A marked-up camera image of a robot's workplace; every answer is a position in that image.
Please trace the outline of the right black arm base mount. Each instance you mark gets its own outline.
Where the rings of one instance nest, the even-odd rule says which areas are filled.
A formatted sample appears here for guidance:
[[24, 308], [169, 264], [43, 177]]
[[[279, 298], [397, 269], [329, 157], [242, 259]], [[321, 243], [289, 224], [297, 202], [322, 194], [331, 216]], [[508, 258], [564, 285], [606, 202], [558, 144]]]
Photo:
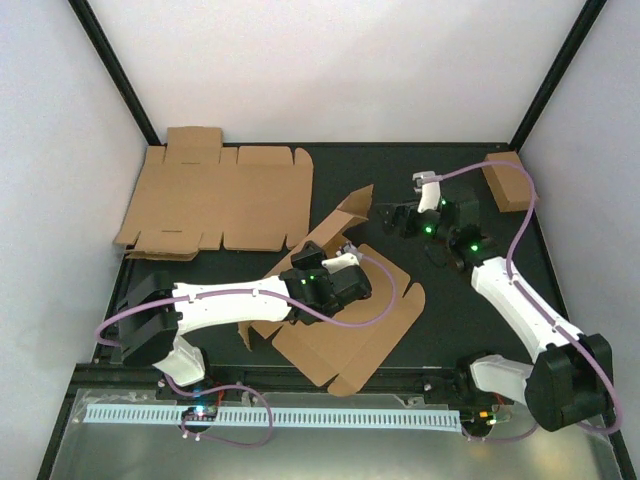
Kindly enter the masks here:
[[479, 355], [458, 359], [453, 367], [429, 367], [421, 376], [422, 391], [434, 403], [473, 404], [481, 395], [471, 375], [471, 365]]

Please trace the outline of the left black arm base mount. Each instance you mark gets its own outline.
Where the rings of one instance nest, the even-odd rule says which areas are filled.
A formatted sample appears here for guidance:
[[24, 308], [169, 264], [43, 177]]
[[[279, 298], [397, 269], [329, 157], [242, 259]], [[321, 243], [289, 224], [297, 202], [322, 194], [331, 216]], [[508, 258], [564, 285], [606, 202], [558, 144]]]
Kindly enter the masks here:
[[[190, 394], [187, 396], [172, 389], [164, 375], [157, 375], [153, 381], [155, 399], [176, 401], [181, 404], [186, 404], [188, 402], [198, 402], [201, 400], [214, 403], [218, 397], [221, 397], [223, 400], [240, 402], [242, 396], [248, 396], [249, 398], [253, 398], [255, 396], [255, 393], [239, 389], [239, 386], [243, 385], [243, 375], [243, 370], [214, 368], [203, 380], [192, 385], [178, 387], [179, 390], [183, 390]], [[224, 385], [231, 385], [231, 388], [216, 393], [202, 395], [202, 392], [205, 390], [211, 390]]]

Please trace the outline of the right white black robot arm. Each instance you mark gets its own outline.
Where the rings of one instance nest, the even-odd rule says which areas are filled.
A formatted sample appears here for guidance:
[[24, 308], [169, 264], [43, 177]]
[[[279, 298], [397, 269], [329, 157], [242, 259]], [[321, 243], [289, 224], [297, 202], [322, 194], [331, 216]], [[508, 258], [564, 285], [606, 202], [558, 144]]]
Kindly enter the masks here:
[[491, 353], [471, 357], [454, 379], [461, 400], [476, 403], [499, 394], [526, 406], [550, 432], [615, 409], [609, 342], [568, 322], [508, 263], [483, 231], [475, 198], [439, 197], [427, 209], [418, 201], [381, 203], [374, 210], [385, 233], [441, 245], [529, 354], [527, 363]]

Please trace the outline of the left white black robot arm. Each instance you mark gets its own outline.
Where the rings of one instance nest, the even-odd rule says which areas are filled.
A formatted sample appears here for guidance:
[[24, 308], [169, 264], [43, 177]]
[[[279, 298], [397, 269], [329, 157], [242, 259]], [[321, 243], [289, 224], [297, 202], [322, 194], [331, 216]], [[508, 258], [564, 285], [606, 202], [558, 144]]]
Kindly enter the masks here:
[[128, 314], [117, 323], [123, 364], [153, 366], [191, 398], [202, 399], [213, 391], [215, 376], [188, 334], [253, 321], [310, 325], [372, 294], [351, 247], [330, 258], [308, 241], [290, 261], [277, 275], [235, 284], [197, 285], [174, 282], [165, 272], [148, 275], [118, 306]]

